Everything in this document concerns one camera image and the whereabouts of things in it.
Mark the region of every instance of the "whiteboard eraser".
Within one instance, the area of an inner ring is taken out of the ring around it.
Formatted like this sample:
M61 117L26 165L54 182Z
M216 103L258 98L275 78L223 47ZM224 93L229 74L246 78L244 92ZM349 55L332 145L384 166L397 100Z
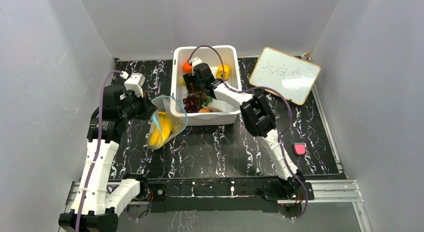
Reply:
M306 151L304 143L294 143L293 149L294 149L294 153L298 156L304 155Z

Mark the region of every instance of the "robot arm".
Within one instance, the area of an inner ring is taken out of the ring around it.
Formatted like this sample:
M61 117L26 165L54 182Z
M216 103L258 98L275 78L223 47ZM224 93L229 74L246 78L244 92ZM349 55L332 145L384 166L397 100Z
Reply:
M250 118L251 113L256 113L260 111L260 109L257 108L258 106L268 106L265 97L255 97L252 94L247 93L236 93L233 92L233 90L228 89L223 83L219 84L213 90L213 92L215 94L216 100L225 101L226 103L230 104L235 108L241 108L241 114L245 119L247 130L250 134L256 137L257 141L259 141L262 144L263 148L266 150L266 153L275 165L278 177L284 180L287 180L288 178L292 177L293 175L284 163L284 157L286 157L288 166L290 166L291 171L295 172L298 170L298 168L287 155L287 151L281 151L280 144L278 143L278 132L275 129L275 124L271 125L270 128L273 127L273 129L269 130L268 132L266 132L266 129L260 131L261 127L256 127L252 123L252 119ZM273 122L275 121L275 117L273 118L272 116L269 116L269 118L273 120Z
M123 73L121 77L127 79L128 74ZM59 225L66 231L75 231L81 202L83 207L79 231L116 231L118 216L128 203L134 197L142 198L144 195L145 189L141 182L145 178L133 174L127 175L110 195L107 193L112 162L121 136L126 130L126 122L131 119L148 120L157 110L147 94L143 93L144 81L142 74L133 73L125 81L124 87L111 85L104 88L103 106L91 115L87 134L87 156L77 195L70 212L59 217ZM97 117L99 110L102 111L101 125ZM96 155L98 140L100 149Z
M209 66L198 57L189 63L192 65L192 73L183 75L188 92L192 93L193 89L201 90L216 100L240 108L247 131L265 148L275 165L285 196L291 198L301 188L295 176L303 183L305 177L278 142L276 118L265 96L237 92L235 88L225 85L221 79L215 79Z

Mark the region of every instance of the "orange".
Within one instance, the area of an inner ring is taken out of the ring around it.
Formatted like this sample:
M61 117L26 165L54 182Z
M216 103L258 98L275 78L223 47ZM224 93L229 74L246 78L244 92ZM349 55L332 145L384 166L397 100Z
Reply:
M211 112L211 110L207 109L207 108L202 108L199 110L199 113L208 113Z
M189 73L192 71L192 66L190 66L190 64L188 62L185 62L184 65L182 66L182 70L184 71L184 73Z

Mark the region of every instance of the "plastic container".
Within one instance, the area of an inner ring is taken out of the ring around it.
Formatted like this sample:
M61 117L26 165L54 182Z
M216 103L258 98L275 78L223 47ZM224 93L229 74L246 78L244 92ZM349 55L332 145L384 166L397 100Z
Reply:
M183 103L183 99L188 96L186 87L182 85L182 77L184 73L183 65L187 62L190 54L195 48L195 46L179 47L173 53L171 95L173 95L181 104ZM213 46L213 48L215 48L221 55L224 64L227 64L230 67L231 73L227 83L238 90L241 90L242 83L240 80L240 69L236 49L229 45ZM199 57L204 63L208 64L216 78L220 59L213 50L207 47L201 47L194 53L193 57ZM238 114L240 114L239 108L234 108L223 101L214 99L210 105L221 109L222 112L188 113L188 125L205 126L232 124L236 121ZM181 116L183 115L183 112L178 105L173 103L171 104L171 107L176 111L176 113L179 113Z
M183 107L175 101L173 96L159 96L151 102L157 107L157 111L151 116L152 122L147 136L147 147L157 150L181 133L181 131L186 128L188 120L186 111L184 111ZM182 111L182 113L177 113L174 110L174 104L179 107L179 110ZM166 138L162 138L162 132L165 133L165 130L167 129L170 129L169 135Z

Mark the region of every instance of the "yellow bell pepper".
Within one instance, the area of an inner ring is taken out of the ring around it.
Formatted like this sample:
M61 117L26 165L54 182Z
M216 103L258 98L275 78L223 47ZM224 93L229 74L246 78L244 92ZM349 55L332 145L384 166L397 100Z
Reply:
M224 64L224 70L225 70L225 80L228 80L230 77L230 67L227 64ZM218 71L216 71L216 77L222 79L223 78L223 66L219 65Z

